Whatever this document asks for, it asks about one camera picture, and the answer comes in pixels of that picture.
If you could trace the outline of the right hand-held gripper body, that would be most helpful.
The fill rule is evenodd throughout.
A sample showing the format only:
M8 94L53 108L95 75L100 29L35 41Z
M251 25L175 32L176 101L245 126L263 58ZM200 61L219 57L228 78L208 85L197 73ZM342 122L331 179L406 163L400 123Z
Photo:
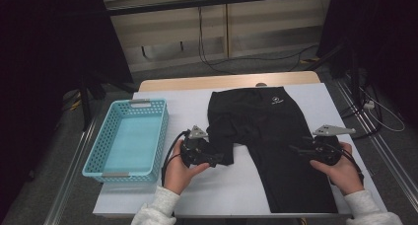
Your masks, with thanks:
M338 135L353 134L354 128L345 128L324 124L313 132L313 147L316 160L328 166L333 166L339 162L342 156L349 161L354 161L353 156L342 148Z

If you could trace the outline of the white table cover sheet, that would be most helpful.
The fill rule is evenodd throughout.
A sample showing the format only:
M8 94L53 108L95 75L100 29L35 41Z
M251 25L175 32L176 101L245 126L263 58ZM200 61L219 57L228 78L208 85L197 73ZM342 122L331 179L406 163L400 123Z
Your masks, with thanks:
M329 124L344 125L324 84L288 85L286 92L298 104L310 131ZM138 92L136 99L164 98L169 111L165 147L193 125L208 126L207 107L212 91L177 90ZM178 218L279 218L272 213L257 170L247 149L234 147L235 163L216 166L193 178L175 207ZM131 218L153 201L156 186L138 183L105 183L93 213L108 218Z

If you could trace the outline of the black stand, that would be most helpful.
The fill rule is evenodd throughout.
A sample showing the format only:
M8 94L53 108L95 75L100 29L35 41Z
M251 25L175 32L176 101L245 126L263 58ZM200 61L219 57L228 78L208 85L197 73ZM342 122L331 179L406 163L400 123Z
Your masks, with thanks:
M360 83L359 83L359 64L358 64L358 55L353 49L352 45L347 41L342 41L337 46L335 46L329 53L321 57L318 61L313 63L307 68L307 71L315 71L321 65L329 62L333 57L337 56L340 52L348 50L351 54L351 68L350 68L350 78L351 78L351 96L353 102L356 106L361 105L360 97Z
M114 78L110 78L98 71L82 72L79 81L79 93L84 116L84 131L87 130L93 118L90 109L89 95L92 95L95 100L104 99L106 96L106 91L103 87L103 84L110 84L111 86L130 94L136 92L133 87L116 81Z

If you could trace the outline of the beige wooden cabinet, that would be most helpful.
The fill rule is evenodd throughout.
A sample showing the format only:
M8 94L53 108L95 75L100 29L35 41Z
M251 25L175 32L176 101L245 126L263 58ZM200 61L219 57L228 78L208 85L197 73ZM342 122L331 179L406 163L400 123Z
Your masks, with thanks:
M104 0L108 8L180 0ZM133 72L319 42L330 0L264 0L113 17Z

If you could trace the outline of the black pants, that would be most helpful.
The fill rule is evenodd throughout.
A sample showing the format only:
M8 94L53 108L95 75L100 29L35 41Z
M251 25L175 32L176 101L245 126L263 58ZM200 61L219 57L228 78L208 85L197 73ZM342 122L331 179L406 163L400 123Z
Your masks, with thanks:
M272 213L335 213L327 176L289 146L308 149L304 114L282 87L214 92L208 105L210 144L234 163L236 143L247 147Z

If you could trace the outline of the person's right hand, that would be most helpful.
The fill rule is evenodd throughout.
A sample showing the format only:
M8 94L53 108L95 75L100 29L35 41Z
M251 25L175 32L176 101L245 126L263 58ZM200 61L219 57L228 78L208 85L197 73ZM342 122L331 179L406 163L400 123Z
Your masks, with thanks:
M355 165L345 156L342 156L333 166L316 160L310 160L310 164L316 170L329 176L330 180L341 190L343 195L365 189Z

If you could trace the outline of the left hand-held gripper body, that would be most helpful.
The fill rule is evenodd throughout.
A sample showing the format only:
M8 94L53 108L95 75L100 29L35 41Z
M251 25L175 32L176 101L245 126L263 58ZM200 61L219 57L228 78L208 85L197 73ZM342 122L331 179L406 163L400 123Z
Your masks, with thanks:
M187 168L191 165L210 162L210 157L204 153L204 149L208 145L206 137L207 133L197 125L194 125L186 132L185 138L180 146L180 156Z

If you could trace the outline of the black horizontal metal bar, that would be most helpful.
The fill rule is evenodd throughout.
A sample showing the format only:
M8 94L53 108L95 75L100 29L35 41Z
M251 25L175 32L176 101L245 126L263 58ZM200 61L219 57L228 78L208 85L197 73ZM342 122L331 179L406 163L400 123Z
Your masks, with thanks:
M169 11L169 10L178 10L178 9L186 9L186 8L207 7L207 6L225 5L225 4L238 4L238 3L256 2L256 1L264 1L264 0L180 0L180 1L163 2L163 3L157 3L157 4L133 5L133 6L108 8L106 12L110 16L122 16L122 15Z

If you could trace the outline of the light blue plastic basket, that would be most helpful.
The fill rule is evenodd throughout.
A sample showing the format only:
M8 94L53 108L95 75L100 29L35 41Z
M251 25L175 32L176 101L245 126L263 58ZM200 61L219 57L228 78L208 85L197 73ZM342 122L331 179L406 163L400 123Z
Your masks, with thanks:
M82 174L101 183L155 182L168 122L164 99L113 102Z

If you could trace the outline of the metal floor rail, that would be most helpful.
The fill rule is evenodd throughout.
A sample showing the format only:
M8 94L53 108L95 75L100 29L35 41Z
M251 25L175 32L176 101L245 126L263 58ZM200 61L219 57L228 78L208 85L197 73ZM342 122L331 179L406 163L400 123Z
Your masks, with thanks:
M351 91L346 83L336 81L335 84L344 100L350 106L351 111L361 125L361 128L364 130L362 135L353 137L353 140L368 138L372 142L405 196L418 211L418 183L413 180L410 174L401 165L400 161L395 156L394 151L390 148L388 141L382 136L382 129L384 128L382 121L376 116L373 116L371 111L362 110L355 106L351 97Z
M68 199L71 195L73 185L76 181L78 170L82 164L82 157L85 154L86 148L92 138L94 130L96 128L97 118L94 117L92 121L86 126L81 138L76 147L75 153L72 157L71 163L65 174L65 178L59 187L52 205L47 213L47 216L43 222L43 225L59 225Z

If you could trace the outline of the person's left hand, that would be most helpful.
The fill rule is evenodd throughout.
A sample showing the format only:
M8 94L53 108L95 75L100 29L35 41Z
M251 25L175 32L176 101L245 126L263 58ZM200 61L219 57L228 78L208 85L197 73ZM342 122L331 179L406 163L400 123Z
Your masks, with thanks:
M182 162L180 156L180 146L182 141L179 140L174 145L173 154L168 162L165 172L164 188L181 195L188 187L193 177L204 172L210 167L208 163L203 163L193 168L187 168Z

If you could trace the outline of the wide black curtain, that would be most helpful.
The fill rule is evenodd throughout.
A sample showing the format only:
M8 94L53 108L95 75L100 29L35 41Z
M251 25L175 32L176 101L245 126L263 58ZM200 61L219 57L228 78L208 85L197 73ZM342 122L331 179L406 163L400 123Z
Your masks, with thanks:
M132 76L104 0L0 0L0 220L60 118L65 93Z

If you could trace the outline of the narrow black curtain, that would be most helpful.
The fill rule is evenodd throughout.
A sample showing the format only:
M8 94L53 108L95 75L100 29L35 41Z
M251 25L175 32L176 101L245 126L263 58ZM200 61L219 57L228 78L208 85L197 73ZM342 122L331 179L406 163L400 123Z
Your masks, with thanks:
M336 76L351 54L401 116L418 127L418 0L330 0L316 55L337 45Z

